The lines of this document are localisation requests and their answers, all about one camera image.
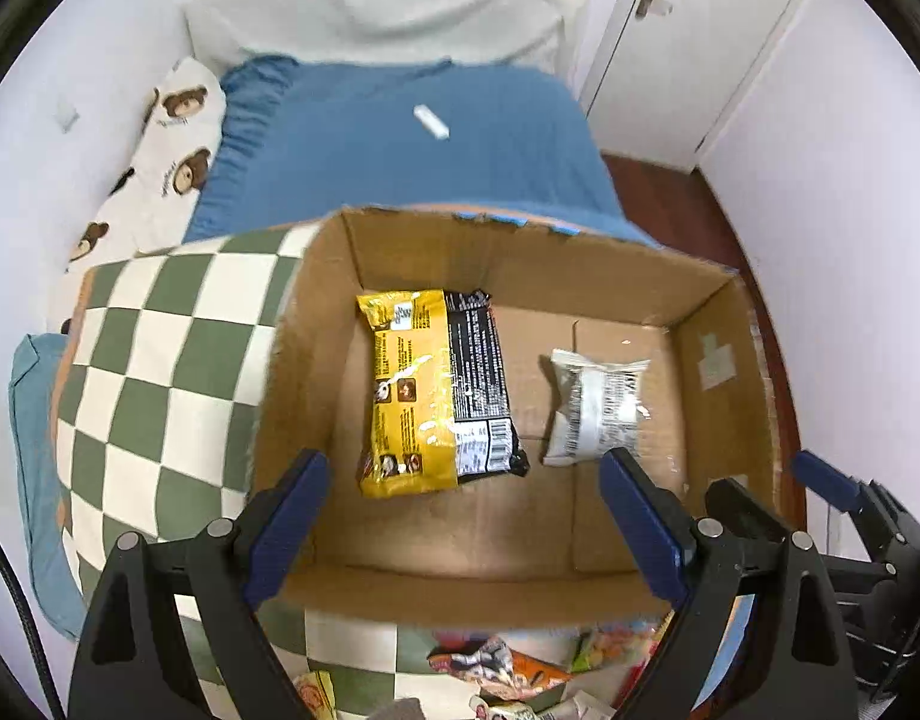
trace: cardboard box flap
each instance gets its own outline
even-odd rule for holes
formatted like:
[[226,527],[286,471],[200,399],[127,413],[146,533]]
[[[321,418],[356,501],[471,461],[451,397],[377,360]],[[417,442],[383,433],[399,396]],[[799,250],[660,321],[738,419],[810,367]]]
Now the cardboard box flap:
[[687,438],[687,504],[735,476],[780,510],[780,437],[756,314],[739,277],[673,331]]
[[583,581],[457,581],[314,565],[291,573],[281,594],[325,613],[459,631],[596,625],[669,610],[636,573]]
[[497,305],[665,325],[730,280],[721,266],[685,254],[542,224],[370,208],[343,214],[368,289],[480,288]]
[[276,327],[254,442],[254,488],[273,487],[303,447],[326,452],[360,290],[342,218],[310,242]]

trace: yellow snack package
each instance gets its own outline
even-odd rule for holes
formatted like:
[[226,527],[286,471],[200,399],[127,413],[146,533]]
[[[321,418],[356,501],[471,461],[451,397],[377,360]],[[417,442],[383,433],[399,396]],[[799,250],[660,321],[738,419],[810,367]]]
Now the yellow snack package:
[[314,720],[337,720],[336,699],[329,671],[311,671],[294,677],[293,686]]
[[525,476],[490,296],[423,290],[356,299],[375,333],[361,493],[387,498]]

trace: wooden floor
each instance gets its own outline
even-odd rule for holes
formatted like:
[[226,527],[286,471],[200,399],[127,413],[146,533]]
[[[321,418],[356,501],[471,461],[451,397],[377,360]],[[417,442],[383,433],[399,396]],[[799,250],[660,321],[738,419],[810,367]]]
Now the wooden floor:
[[783,515],[794,527],[805,529],[807,499],[786,465],[799,449],[799,431],[783,357],[780,356],[770,314],[750,271],[750,264],[720,204],[698,170],[685,175],[665,167],[607,154],[604,160],[629,220],[663,245],[730,266],[743,276],[756,307],[767,367],[777,400],[780,452],[784,459],[781,482]]

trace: white pillow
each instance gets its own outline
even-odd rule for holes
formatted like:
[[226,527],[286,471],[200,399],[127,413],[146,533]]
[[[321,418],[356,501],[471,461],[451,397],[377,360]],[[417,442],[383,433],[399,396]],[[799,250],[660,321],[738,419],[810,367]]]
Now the white pillow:
[[223,74],[281,53],[308,62],[513,61],[566,79],[586,0],[195,0],[196,57]]
[[220,146],[227,100],[217,77],[193,57],[178,62],[154,92],[129,169],[85,224],[50,295],[50,331],[70,317],[90,268],[174,247],[187,232]]

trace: white wall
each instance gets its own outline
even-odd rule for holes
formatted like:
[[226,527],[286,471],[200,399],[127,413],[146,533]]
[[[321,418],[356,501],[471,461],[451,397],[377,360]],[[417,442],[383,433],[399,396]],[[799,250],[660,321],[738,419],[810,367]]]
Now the white wall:
[[[14,347],[44,330],[46,295],[70,246],[122,172],[145,93],[190,43],[186,0],[65,0],[0,88],[0,538],[26,581],[6,386]],[[572,87],[579,90],[615,0],[590,0]],[[63,134],[59,105],[80,119]],[[73,647],[39,620],[62,696]],[[0,580],[0,647],[41,701],[20,625]]]
[[802,443],[920,519],[916,68],[864,1],[805,0],[701,168],[770,310]]

